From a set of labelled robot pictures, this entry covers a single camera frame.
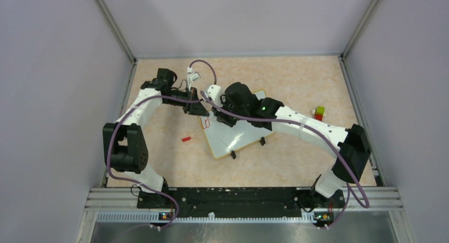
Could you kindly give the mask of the yellow framed whiteboard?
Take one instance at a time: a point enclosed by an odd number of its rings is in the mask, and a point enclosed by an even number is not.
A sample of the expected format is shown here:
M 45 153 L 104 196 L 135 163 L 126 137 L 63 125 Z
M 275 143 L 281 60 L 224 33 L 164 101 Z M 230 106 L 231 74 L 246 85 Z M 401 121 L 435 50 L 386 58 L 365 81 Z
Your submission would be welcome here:
M 263 146 L 266 138 L 274 133 L 256 128 L 247 121 L 237 121 L 233 127 L 229 127 L 219 123 L 213 113 L 208 117 L 199 116 L 199 121 L 214 159 L 226 156 L 236 158 L 238 150 L 255 143 Z

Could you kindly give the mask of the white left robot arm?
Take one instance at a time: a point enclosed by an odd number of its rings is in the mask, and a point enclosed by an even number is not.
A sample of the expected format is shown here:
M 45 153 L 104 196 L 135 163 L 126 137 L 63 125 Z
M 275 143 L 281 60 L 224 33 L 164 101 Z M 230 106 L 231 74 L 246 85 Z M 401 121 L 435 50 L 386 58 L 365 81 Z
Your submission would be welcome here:
M 159 68 L 153 80 L 145 81 L 132 105 L 113 123 L 103 127 L 104 159 L 109 173 L 126 173 L 129 181 L 141 185 L 150 193 L 149 199 L 158 208 L 169 203 L 164 190 L 165 179 L 148 165 L 150 152 L 143 130 L 156 109 L 163 105 L 179 106 L 187 115 L 209 116 L 201 104 L 196 88 L 173 88 L 177 75 Z

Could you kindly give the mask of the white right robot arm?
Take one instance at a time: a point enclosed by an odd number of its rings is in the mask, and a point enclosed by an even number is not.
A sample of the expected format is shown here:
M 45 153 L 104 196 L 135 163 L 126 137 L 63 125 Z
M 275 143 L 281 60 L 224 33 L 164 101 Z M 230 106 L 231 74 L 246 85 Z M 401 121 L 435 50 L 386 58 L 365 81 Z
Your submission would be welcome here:
M 310 199 L 315 206 L 326 206 L 339 188 L 360 182 L 371 156 L 371 146 L 362 126 L 353 124 L 344 128 L 324 123 L 294 111 L 279 100 L 259 98 L 241 82 L 226 89 L 210 85 L 200 94 L 212 105 L 218 122 L 233 127 L 243 120 L 256 128 L 289 134 L 334 157 L 335 163 L 312 187 Z

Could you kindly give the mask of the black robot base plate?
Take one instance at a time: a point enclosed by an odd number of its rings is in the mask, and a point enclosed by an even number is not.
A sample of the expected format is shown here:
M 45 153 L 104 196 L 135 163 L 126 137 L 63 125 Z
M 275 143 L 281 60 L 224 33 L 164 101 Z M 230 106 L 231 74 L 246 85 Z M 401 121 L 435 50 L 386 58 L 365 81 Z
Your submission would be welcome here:
M 137 208 L 175 210 L 177 201 L 179 218 L 211 212 L 217 218 L 299 218 L 307 211 L 342 208 L 345 202 L 341 190 L 327 199 L 308 187 L 179 187 L 165 193 L 172 198 L 141 191 Z

